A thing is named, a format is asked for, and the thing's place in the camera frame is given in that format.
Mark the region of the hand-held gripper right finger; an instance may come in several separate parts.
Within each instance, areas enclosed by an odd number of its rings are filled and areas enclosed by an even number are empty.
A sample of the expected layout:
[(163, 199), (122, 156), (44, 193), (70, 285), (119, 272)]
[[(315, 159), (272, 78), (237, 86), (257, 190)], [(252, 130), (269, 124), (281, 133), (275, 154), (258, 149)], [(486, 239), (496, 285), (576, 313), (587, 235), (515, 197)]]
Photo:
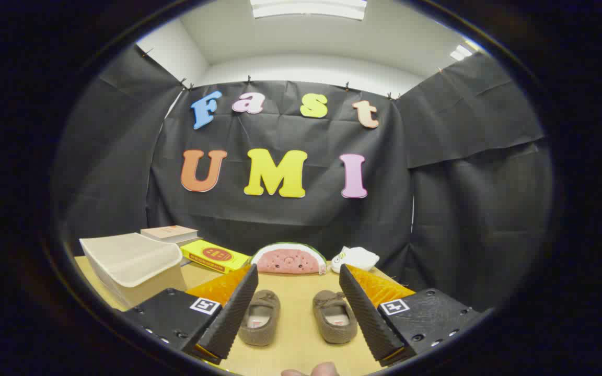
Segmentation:
[(482, 313), (430, 288), (413, 292), (394, 281), (341, 266), (339, 284), (371, 354), (387, 367), (448, 343)]

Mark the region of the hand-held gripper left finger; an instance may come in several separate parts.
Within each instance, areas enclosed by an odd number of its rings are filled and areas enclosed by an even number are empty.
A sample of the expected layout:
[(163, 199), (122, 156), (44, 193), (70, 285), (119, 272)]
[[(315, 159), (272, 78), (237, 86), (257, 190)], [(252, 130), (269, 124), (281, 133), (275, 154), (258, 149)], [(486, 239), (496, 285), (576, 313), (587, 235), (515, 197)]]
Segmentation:
[(187, 292), (167, 288), (123, 316), (165, 347), (217, 365), (229, 355), (258, 281), (257, 266), (244, 266)]

